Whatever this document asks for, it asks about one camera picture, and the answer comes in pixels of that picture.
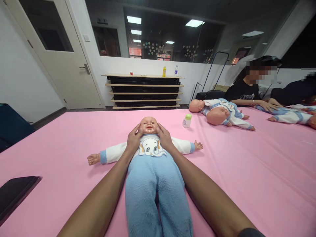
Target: baseboard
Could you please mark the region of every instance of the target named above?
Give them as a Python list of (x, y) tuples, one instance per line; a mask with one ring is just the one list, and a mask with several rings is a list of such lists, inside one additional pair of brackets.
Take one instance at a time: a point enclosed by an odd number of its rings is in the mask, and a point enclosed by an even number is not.
[(46, 117), (44, 117), (44, 118), (38, 120), (37, 122), (33, 123), (32, 126), (36, 126), (36, 125), (40, 124), (41, 122), (45, 121), (45, 120), (48, 119), (49, 117), (52, 117), (52, 116), (54, 116), (55, 114), (57, 114), (57, 113), (59, 113), (59, 112), (61, 112), (61, 111), (63, 111), (63, 110), (67, 110), (66, 107), (62, 107), (62, 108), (60, 108), (59, 110), (56, 110), (55, 112), (53, 112), (53, 113), (47, 115)]

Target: small bottle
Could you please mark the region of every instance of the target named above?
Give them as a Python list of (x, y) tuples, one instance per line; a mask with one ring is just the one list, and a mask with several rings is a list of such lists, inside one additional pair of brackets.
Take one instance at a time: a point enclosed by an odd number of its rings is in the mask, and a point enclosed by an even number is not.
[(190, 127), (191, 125), (191, 119), (192, 119), (192, 115), (191, 114), (187, 114), (182, 122), (182, 125), (185, 127), (185, 128), (188, 128)]
[(174, 76), (178, 76), (178, 65), (175, 67)]
[(164, 66), (164, 69), (162, 71), (162, 77), (166, 77), (166, 66)]

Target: black drawer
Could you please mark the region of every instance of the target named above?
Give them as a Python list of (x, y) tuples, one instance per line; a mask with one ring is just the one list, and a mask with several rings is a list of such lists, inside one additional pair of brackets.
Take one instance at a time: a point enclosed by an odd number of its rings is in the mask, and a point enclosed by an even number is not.
[(180, 85), (178, 78), (147, 78), (147, 77), (111, 77), (111, 84), (135, 84), (135, 85)]
[(172, 106), (177, 105), (176, 101), (141, 101), (141, 102), (116, 102), (117, 107), (135, 106)]
[(114, 95), (114, 100), (167, 100), (176, 99), (177, 95)]
[(124, 87), (112, 86), (113, 92), (132, 92), (132, 93), (178, 93), (179, 87)]

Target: green bottle cap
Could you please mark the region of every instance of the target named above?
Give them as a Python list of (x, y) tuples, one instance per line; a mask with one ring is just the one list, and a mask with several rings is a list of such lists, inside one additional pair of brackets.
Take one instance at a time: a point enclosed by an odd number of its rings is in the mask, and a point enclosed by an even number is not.
[(192, 119), (192, 114), (187, 114), (187, 115), (185, 116), (185, 119), (186, 119), (186, 120), (191, 120), (191, 119)]

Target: door hinge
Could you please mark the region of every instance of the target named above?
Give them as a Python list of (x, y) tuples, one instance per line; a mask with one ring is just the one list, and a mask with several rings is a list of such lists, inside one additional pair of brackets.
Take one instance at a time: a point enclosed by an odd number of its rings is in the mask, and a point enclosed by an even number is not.
[(31, 44), (31, 42), (30, 42), (29, 40), (27, 40), (27, 41), (28, 41), (28, 43), (30, 44), (31, 48), (33, 48), (33, 45)]

